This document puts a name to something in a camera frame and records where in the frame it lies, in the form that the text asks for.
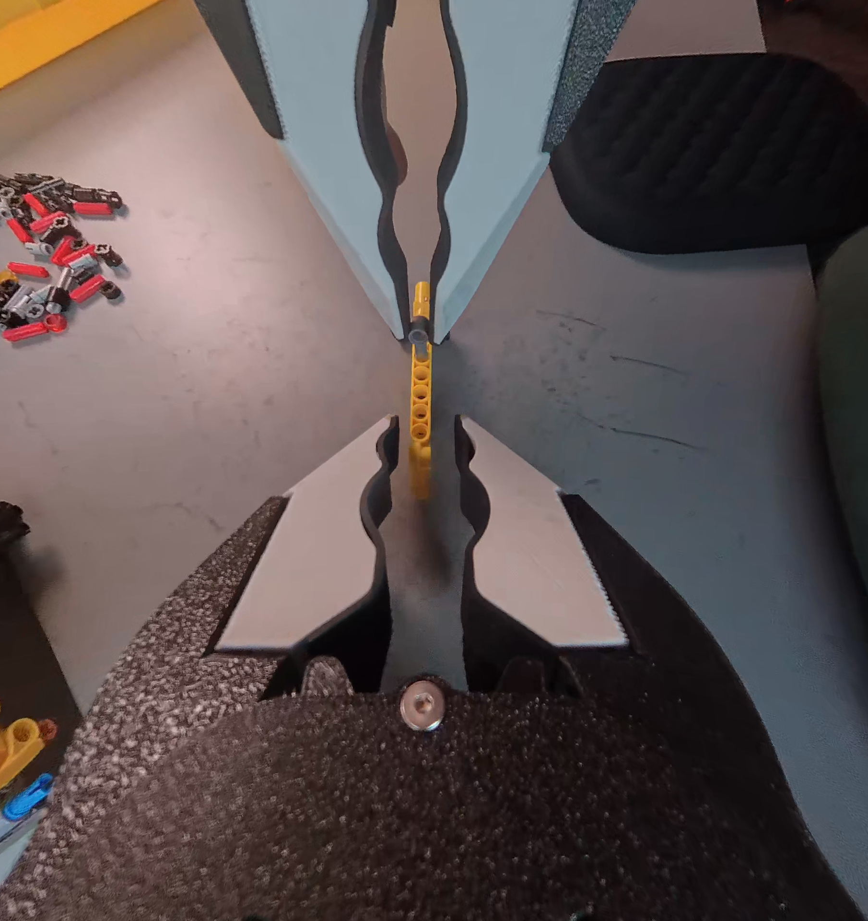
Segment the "person's green sweatshirt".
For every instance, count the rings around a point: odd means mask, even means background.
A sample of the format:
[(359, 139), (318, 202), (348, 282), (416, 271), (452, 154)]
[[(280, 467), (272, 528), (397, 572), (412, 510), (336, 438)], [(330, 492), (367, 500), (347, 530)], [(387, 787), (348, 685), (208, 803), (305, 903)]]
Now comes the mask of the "person's green sweatshirt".
[(824, 440), (849, 545), (868, 596), (868, 227), (834, 252), (817, 294)]

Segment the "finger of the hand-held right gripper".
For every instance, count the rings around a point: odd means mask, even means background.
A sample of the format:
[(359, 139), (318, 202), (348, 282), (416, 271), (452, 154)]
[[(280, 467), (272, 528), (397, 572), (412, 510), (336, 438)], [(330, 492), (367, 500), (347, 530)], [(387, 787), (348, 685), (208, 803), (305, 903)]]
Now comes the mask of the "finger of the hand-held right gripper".
[(398, 170), (382, 104), (382, 51), (394, 4), (246, 6), (290, 167), (382, 320), (403, 340), (407, 269), (394, 234)]
[(578, 3), (445, 1), (456, 110), (437, 176), (432, 330), (448, 336), (542, 176)]

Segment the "yellow lego beam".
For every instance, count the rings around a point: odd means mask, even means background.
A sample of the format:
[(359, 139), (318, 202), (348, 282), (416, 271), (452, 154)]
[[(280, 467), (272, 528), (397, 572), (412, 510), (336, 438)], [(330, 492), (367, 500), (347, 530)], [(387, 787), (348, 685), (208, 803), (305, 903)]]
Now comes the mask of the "yellow lego beam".
[[(430, 321), (430, 286), (418, 282), (415, 288), (412, 316), (427, 315)], [(432, 338), (430, 322), (430, 341)], [(427, 501), (430, 495), (431, 468), (431, 393), (432, 344), (428, 359), (418, 360), (411, 345), (410, 426), (409, 426), (409, 478), (416, 499)]]

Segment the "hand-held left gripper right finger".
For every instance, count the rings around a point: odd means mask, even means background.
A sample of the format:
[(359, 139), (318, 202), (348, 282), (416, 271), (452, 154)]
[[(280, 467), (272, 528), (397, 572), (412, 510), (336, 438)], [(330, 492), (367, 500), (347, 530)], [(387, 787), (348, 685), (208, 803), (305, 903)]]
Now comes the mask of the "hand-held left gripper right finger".
[(474, 532), (461, 599), (469, 691), (496, 691), (513, 661), (540, 662), (551, 685), (569, 651), (626, 649), (561, 487), (470, 416), (456, 416), (454, 448)]

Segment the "yellow lego robot model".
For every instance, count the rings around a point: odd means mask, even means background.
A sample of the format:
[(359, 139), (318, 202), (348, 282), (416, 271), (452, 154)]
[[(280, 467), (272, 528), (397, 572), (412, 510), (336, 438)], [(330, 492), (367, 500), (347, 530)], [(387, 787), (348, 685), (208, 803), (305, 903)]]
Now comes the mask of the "yellow lego robot model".
[[(75, 705), (16, 568), (20, 541), (29, 533), (22, 510), (0, 502), (0, 733), (32, 720), (42, 749), (0, 788), (0, 841), (23, 824), (47, 796), (61, 762), (61, 740), (75, 721)], [(34, 786), (41, 792), (30, 792)]]

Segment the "black quilted pad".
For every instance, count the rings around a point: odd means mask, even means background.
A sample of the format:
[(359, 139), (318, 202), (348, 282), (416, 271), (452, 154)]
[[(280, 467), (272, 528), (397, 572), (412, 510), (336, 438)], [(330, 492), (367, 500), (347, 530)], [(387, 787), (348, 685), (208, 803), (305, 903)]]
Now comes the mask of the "black quilted pad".
[(868, 224), (868, 107), (787, 54), (613, 61), (550, 169), (569, 216), (612, 247), (821, 246)]

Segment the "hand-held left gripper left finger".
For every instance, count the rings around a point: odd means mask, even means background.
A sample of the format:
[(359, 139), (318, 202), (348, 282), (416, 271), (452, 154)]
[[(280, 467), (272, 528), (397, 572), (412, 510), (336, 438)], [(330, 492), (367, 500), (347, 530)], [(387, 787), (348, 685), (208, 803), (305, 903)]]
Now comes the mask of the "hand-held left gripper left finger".
[(270, 518), (214, 652), (276, 660), (269, 693), (302, 688), (306, 666), (337, 659), (358, 693), (377, 693), (393, 633), (380, 527), (392, 509), (399, 419), (386, 415), (310, 472)]

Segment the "pile of small lego pins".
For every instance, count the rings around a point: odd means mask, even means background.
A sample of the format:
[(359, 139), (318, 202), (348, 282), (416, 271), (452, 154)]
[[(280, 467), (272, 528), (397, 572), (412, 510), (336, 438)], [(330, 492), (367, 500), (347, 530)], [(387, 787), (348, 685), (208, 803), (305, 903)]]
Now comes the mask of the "pile of small lego pins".
[(0, 268), (0, 339), (18, 345), (68, 330), (70, 312), (100, 298), (120, 304), (128, 267), (83, 224), (127, 213), (117, 190), (26, 171), (0, 173), (0, 226), (23, 255)]

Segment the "yellow plastic bin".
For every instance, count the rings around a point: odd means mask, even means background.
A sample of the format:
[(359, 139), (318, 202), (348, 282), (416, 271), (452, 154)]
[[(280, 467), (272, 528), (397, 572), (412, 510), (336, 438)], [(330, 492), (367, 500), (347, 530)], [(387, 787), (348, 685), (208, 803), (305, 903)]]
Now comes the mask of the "yellow plastic bin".
[(0, 1), (0, 90), (154, 5), (154, 1)]

